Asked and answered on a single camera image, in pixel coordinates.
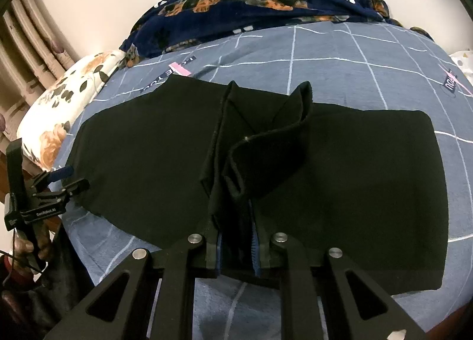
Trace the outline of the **person's left hand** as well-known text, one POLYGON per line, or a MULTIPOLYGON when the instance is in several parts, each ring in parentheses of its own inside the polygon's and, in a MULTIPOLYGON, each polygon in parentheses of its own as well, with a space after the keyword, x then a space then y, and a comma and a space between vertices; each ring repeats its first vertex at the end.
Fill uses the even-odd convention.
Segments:
POLYGON ((18 259, 13 263, 14 270, 22 277, 31 278, 36 271, 29 267, 29 257, 37 256, 41 264, 49 261, 51 238, 50 230, 45 221, 33 224, 36 243, 32 243, 26 235, 16 230, 14 233, 14 255, 18 259))

